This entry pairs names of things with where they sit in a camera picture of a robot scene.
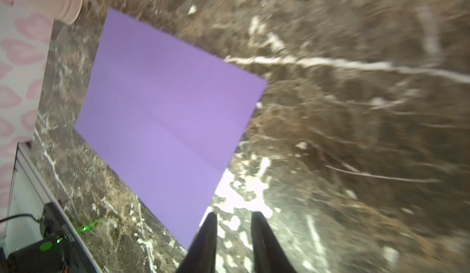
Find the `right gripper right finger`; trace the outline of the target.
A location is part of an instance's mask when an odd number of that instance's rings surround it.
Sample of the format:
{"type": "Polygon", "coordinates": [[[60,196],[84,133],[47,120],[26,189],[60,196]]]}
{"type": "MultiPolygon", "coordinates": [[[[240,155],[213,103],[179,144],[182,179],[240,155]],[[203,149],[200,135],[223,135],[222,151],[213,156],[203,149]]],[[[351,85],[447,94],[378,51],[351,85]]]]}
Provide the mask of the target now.
{"type": "Polygon", "coordinates": [[[252,212],[251,236],[255,273],[296,273],[262,212],[252,212]]]}

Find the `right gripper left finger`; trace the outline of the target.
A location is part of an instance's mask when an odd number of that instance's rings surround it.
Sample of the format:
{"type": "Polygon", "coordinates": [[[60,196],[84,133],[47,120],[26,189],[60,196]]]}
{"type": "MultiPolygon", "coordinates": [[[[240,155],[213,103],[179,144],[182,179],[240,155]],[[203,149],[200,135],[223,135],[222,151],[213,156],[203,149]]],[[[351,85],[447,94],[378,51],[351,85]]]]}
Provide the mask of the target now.
{"type": "Polygon", "coordinates": [[[217,215],[210,212],[176,273],[215,273],[217,229],[217,215]]]}

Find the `dark purple paper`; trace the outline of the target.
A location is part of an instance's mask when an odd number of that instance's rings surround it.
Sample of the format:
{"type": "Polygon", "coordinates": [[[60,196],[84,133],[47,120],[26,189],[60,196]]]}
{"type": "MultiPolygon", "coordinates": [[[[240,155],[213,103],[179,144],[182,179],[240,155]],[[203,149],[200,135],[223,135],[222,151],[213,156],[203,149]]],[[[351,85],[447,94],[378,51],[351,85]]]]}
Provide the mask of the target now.
{"type": "Polygon", "coordinates": [[[266,87],[109,9],[75,130],[188,248],[266,87]]]}

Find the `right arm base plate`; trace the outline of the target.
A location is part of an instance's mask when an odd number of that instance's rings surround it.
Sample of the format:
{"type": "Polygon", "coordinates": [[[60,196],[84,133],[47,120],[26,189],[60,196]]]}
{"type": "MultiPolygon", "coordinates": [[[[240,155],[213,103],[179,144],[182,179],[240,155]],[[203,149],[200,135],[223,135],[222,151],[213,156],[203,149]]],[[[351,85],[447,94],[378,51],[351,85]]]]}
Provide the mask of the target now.
{"type": "Polygon", "coordinates": [[[49,239],[59,260],[58,273],[96,273],[85,246],[59,206],[50,202],[42,211],[41,235],[49,239]]]}

